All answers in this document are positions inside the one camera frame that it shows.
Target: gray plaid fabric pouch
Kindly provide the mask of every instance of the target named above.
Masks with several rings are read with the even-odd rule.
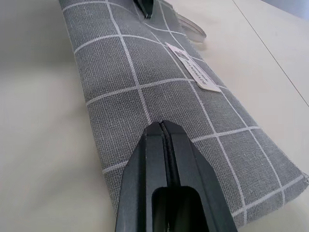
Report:
[[[180,124],[214,168],[238,227],[297,197],[308,178],[194,50],[169,4],[150,20],[133,0],[60,0],[115,211],[143,129]],[[222,93],[201,89],[165,42],[187,51]]]

